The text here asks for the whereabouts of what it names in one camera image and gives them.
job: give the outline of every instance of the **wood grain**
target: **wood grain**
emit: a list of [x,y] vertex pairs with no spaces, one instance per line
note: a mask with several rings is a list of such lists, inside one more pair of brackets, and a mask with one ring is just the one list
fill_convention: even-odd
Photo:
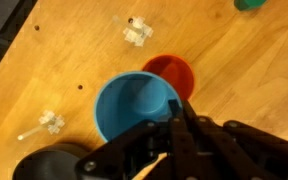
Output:
[[[153,36],[134,47],[113,15],[145,17]],[[44,146],[102,145],[93,121],[100,88],[161,53],[191,63],[190,102],[199,114],[288,140],[288,1],[239,12],[226,0],[39,0],[0,63],[0,179],[11,179],[18,161]],[[18,141],[45,109],[66,119],[60,134]]]

